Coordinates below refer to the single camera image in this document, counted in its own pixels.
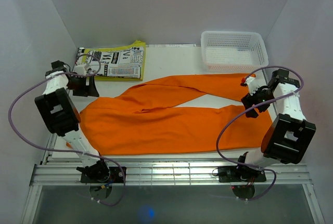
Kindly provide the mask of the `orange trousers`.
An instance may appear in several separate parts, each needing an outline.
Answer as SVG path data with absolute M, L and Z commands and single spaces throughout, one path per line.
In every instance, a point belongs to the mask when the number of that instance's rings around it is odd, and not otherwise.
M 243 115 L 243 106 L 186 107 L 205 95 L 240 101 L 243 74 L 174 75 L 99 97 L 80 112 L 80 128 L 101 155 L 183 154 L 257 148 L 270 114 Z

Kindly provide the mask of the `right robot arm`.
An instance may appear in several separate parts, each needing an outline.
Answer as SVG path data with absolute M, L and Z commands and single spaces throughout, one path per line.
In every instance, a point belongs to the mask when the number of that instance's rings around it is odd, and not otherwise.
M 235 175 L 241 181 L 253 176 L 254 170 L 276 163 L 298 164 L 315 132 L 315 124 L 306 120 L 297 89 L 300 81 L 290 78 L 289 71 L 278 69 L 272 73 L 265 86 L 259 86 L 252 77 L 242 79 L 242 86 L 249 92 L 241 99 L 247 110 L 247 118 L 257 118 L 269 108 L 267 101 L 276 99 L 277 115 L 262 139 L 260 148 L 240 156 L 241 163 L 235 167 Z

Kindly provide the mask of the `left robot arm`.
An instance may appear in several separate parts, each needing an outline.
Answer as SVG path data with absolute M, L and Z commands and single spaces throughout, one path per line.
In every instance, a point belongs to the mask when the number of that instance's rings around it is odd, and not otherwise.
M 41 96 L 35 104 L 41 117 L 52 133 L 62 137 L 74 150 L 78 150 L 83 166 L 76 169 L 92 181 L 105 182 L 110 179 L 110 169 L 101 159 L 99 152 L 92 147 L 80 129 L 80 115 L 67 91 L 80 97 L 99 97 L 93 77 L 76 77 L 62 61 L 52 63 L 52 69 L 45 73 L 49 79 Z

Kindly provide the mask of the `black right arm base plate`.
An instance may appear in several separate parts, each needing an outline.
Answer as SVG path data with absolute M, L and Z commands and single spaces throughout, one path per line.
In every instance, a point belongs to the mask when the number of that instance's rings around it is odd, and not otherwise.
M 213 170 L 219 182 L 266 182 L 265 172 L 245 166 L 220 166 Z

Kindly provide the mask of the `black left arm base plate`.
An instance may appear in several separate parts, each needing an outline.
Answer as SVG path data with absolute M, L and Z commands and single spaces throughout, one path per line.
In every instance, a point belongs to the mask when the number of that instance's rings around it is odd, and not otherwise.
M 126 170 L 127 167 L 122 166 L 123 172 L 121 173 L 121 170 L 118 167 L 109 167 L 110 173 L 109 173 L 109 178 L 108 180 L 105 181 L 100 181 L 97 179 L 90 179 L 87 175 L 85 175 L 82 172 L 83 167 L 77 167 L 76 170 L 81 173 L 81 183 L 108 183 L 108 182 L 113 182 L 113 183 L 123 183 L 124 182 L 124 177 L 123 175 L 126 175 Z

